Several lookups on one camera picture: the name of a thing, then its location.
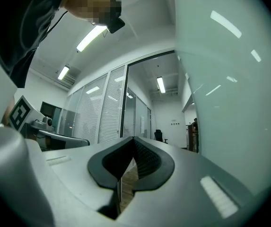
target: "window blinds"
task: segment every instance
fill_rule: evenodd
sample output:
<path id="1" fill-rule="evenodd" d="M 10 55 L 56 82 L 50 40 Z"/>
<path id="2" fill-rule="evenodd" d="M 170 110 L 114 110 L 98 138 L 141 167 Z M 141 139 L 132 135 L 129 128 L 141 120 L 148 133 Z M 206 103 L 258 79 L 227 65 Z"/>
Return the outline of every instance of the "window blinds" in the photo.
<path id="1" fill-rule="evenodd" d="M 86 139 L 91 145 L 96 142 L 98 116 L 107 75 L 84 86 L 75 115 L 73 134 L 75 138 Z"/>
<path id="2" fill-rule="evenodd" d="M 125 66 L 121 66 L 110 73 L 102 109 L 98 143 L 119 137 L 124 71 Z"/>

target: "office chair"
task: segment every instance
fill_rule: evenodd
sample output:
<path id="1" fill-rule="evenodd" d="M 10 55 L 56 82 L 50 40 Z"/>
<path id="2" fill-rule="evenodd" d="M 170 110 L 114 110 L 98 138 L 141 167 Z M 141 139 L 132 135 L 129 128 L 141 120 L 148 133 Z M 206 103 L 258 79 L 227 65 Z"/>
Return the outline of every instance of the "office chair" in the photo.
<path id="1" fill-rule="evenodd" d="M 156 139 L 157 141 L 163 142 L 163 133 L 162 133 L 161 130 L 156 130 L 156 131 L 154 132 L 154 135 L 155 135 L 155 139 Z"/>

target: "ceiling light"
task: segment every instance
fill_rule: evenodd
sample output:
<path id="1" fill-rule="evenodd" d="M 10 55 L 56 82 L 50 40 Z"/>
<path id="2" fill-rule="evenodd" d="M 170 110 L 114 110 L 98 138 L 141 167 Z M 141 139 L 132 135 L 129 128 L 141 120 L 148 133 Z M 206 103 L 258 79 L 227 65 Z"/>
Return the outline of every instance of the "ceiling light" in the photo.
<path id="1" fill-rule="evenodd" d="M 252 50 L 251 54 L 258 62 L 261 62 L 262 59 L 260 58 L 259 54 L 257 54 L 256 50 Z"/>
<path id="2" fill-rule="evenodd" d="M 160 92 L 161 92 L 161 93 L 165 93 L 165 92 L 166 92 L 166 90 L 165 90 L 165 86 L 164 86 L 163 78 L 162 78 L 162 77 L 157 78 L 157 83 L 158 83 L 158 86 L 159 86 Z"/>
<path id="3" fill-rule="evenodd" d="M 235 78 L 233 78 L 233 77 L 227 76 L 227 79 L 228 79 L 229 81 L 232 81 L 232 82 L 237 82 L 237 80 L 236 80 Z"/>
<path id="4" fill-rule="evenodd" d="M 221 16 L 219 13 L 212 11 L 211 16 L 213 20 L 221 24 L 223 27 L 225 27 L 227 30 L 229 30 L 231 33 L 233 33 L 238 39 L 241 36 L 241 32 L 238 28 L 234 26 L 229 20 L 227 20 L 225 17 Z"/>
<path id="5" fill-rule="evenodd" d="M 97 90 L 99 90 L 99 87 L 94 87 L 94 88 L 90 89 L 89 91 L 87 91 L 86 93 L 90 94 L 90 93 L 93 93 L 93 92 L 95 92 Z"/>
<path id="6" fill-rule="evenodd" d="M 207 94 L 206 94 L 206 96 L 208 96 L 209 94 L 211 94 L 212 92 L 214 92 L 216 89 L 218 89 L 218 88 L 220 88 L 221 87 L 221 85 L 218 85 L 216 88 L 214 88 L 212 91 L 210 91 L 210 92 L 208 92 Z"/>
<path id="7" fill-rule="evenodd" d="M 117 79 L 114 79 L 116 82 L 119 82 L 119 81 L 123 81 L 124 80 L 124 76 L 120 77 L 120 78 L 117 78 Z"/>
<path id="8" fill-rule="evenodd" d="M 62 80 L 68 71 L 69 71 L 69 67 L 64 66 L 63 70 L 61 70 L 61 73 L 60 73 L 58 79 Z"/>
<path id="9" fill-rule="evenodd" d="M 95 26 L 88 35 L 79 43 L 77 49 L 82 52 L 87 45 L 91 43 L 97 36 L 99 36 L 104 30 L 107 29 L 107 26 Z"/>
<path id="10" fill-rule="evenodd" d="M 133 98 L 131 95 L 129 95 L 129 93 L 127 93 L 127 97 L 128 97 L 128 98 Z"/>

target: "person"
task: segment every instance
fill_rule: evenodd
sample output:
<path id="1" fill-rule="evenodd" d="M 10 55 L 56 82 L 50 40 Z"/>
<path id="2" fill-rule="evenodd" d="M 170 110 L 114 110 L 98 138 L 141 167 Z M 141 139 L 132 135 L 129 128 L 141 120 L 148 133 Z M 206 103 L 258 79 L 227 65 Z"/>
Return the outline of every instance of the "person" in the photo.
<path id="1" fill-rule="evenodd" d="M 119 0 L 0 0 L 0 64 L 18 88 L 25 87 L 35 51 L 59 8 L 98 25 L 121 14 Z M 13 106 L 14 101 L 6 110 L 4 124 Z"/>
<path id="2" fill-rule="evenodd" d="M 195 131 L 198 131 L 197 118 L 194 119 L 194 122 L 191 125 L 194 127 Z"/>
<path id="3" fill-rule="evenodd" d="M 199 151 L 199 135 L 198 135 L 198 123 L 197 123 L 197 118 L 194 119 L 194 122 L 191 124 L 192 127 L 194 128 L 194 134 L 195 134 L 195 142 L 196 142 L 196 152 Z"/>

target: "glass wall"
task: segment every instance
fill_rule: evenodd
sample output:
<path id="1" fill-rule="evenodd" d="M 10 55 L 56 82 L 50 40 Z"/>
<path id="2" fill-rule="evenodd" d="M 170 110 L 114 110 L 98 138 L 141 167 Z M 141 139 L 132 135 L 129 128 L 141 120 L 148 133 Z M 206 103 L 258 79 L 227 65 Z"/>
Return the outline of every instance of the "glass wall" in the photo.
<path id="1" fill-rule="evenodd" d="M 147 106 L 136 97 L 135 136 L 147 138 Z"/>
<path id="2" fill-rule="evenodd" d="M 118 138 L 125 68 L 111 70 L 67 97 L 58 133 L 91 145 Z"/>
<path id="3" fill-rule="evenodd" d="M 126 94 L 123 137 L 135 136 L 136 95 L 128 88 Z"/>

